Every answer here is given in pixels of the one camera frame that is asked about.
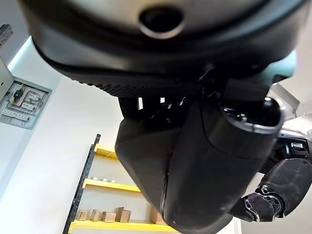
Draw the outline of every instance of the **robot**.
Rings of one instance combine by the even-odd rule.
[[[118,97],[116,154],[183,234],[215,234],[233,216],[271,222],[307,193],[312,140],[282,130],[283,108],[266,96],[292,75],[310,4],[20,0],[47,63]],[[262,181],[243,197],[257,172]]]

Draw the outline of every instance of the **yellow shelf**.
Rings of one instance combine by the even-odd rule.
[[[112,149],[108,149],[107,146],[102,144],[96,144],[94,152],[97,156],[105,157],[110,160],[119,161],[117,155]]]
[[[102,229],[102,230],[128,230],[128,231],[155,231],[155,232],[177,232],[177,230],[166,225],[150,223],[105,223],[102,221],[92,222],[77,221],[71,223],[68,233],[73,229]]]
[[[82,187],[85,188],[86,185],[100,186],[100,187],[119,189],[119,190],[127,190],[127,191],[133,191],[133,192],[141,192],[137,186],[103,182],[100,180],[93,180],[93,179],[85,179]]]

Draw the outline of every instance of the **wooden block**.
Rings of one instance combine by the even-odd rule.
[[[99,221],[99,210],[93,210],[91,214],[91,221],[98,222]]]
[[[106,223],[114,223],[115,222],[115,218],[116,218],[116,214],[115,213],[103,211],[101,220],[106,222]]]
[[[85,221],[87,218],[87,211],[79,211],[77,220]]]
[[[120,223],[129,223],[131,211],[124,210],[124,207],[119,207],[116,215],[116,221]]]
[[[154,224],[167,225],[162,219],[161,214],[154,208],[151,208],[150,220]]]

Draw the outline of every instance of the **camera lens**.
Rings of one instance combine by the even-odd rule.
[[[140,29],[155,39],[169,39],[183,29],[183,14],[171,7],[153,7],[139,16]]]

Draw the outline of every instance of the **electrical panel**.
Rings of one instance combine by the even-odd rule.
[[[0,122],[32,129],[51,90],[15,78],[0,59]]]

